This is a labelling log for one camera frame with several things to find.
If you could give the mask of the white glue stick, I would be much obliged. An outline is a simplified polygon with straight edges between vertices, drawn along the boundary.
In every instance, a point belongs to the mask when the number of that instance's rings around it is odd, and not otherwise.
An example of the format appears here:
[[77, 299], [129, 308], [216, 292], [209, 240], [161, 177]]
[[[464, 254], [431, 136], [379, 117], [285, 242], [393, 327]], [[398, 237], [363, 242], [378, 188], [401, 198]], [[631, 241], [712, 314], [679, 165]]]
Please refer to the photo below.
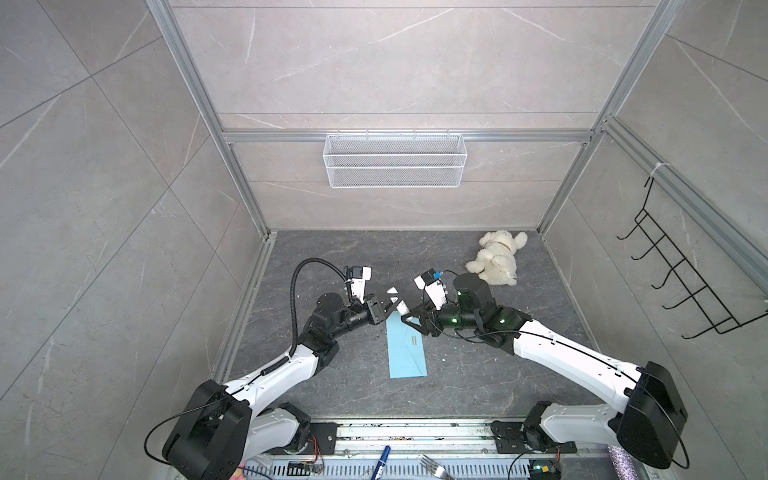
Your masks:
[[397, 311], [402, 317], [408, 315], [410, 313], [410, 310], [405, 302], [405, 300], [401, 297], [398, 290], [395, 287], [391, 287], [387, 290], [387, 295], [389, 296], [390, 302], [391, 302], [391, 308], [393, 311]]

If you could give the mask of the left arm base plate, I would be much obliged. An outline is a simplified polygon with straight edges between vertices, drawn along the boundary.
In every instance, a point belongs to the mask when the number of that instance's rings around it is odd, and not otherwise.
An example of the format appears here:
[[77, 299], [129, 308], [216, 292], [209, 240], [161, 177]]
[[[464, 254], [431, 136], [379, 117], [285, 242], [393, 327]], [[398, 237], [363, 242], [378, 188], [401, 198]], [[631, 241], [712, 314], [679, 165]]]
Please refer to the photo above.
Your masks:
[[339, 425], [334, 422], [302, 423], [293, 439], [283, 448], [289, 454], [322, 455], [335, 453]]

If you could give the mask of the light blue envelope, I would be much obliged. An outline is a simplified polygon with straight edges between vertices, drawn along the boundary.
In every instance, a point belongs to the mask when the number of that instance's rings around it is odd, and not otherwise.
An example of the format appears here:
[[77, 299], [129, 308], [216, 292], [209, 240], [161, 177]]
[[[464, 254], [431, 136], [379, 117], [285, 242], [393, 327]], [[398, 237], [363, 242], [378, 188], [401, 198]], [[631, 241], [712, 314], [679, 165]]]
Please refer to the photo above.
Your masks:
[[422, 335], [401, 321], [399, 312], [386, 320], [389, 376], [391, 379], [426, 377]]

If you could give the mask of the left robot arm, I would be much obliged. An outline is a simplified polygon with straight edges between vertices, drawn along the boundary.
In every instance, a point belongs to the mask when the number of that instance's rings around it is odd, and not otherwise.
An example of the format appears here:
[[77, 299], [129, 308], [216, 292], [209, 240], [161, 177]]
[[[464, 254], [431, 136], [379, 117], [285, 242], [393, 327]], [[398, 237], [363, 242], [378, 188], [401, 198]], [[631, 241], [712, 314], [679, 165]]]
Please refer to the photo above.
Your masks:
[[151, 460], [170, 466], [187, 479], [229, 479], [241, 463], [266, 451], [298, 449], [307, 440], [311, 419], [300, 409], [272, 403], [327, 367], [339, 351], [338, 337], [362, 326], [378, 325], [397, 310], [397, 290], [380, 301], [365, 291], [367, 267], [334, 267], [343, 295], [321, 295], [304, 325], [296, 300], [289, 300], [290, 348], [262, 367], [220, 384], [209, 379], [193, 392], [186, 407], [169, 417], [174, 427], [160, 455]]

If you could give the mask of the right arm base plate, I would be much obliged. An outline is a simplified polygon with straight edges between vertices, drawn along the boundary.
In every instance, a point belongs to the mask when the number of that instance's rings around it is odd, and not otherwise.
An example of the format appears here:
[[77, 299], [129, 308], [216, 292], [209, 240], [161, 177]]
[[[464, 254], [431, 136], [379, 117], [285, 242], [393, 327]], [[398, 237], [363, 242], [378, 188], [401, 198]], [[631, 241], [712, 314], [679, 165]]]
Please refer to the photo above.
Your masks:
[[536, 428], [528, 428], [523, 422], [493, 421], [490, 424], [496, 450], [499, 454], [542, 453], [575, 454], [574, 442], [555, 443]]

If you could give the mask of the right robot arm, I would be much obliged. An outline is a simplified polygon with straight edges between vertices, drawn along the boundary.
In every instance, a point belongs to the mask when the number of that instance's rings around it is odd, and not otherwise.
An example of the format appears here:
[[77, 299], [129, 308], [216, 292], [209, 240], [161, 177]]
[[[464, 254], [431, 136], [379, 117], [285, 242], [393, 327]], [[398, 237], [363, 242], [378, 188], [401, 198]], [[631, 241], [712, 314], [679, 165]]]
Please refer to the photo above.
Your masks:
[[476, 274], [454, 279], [454, 301], [447, 298], [436, 272], [428, 271], [415, 282], [421, 303], [395, 303], [405, 325], [432, 337], [467, 331], [469, 341], [535, 362], [599, 398], [597, 405], [538, 402], [521, 428], [530, 449], [587, 442], [621, 447], [656, 469], [675, 465], [676, 451], [685, 447], [682, 432], [688, 413], [664, 366], [638, 366], [580, 345], [530, 315], [498, 304]]

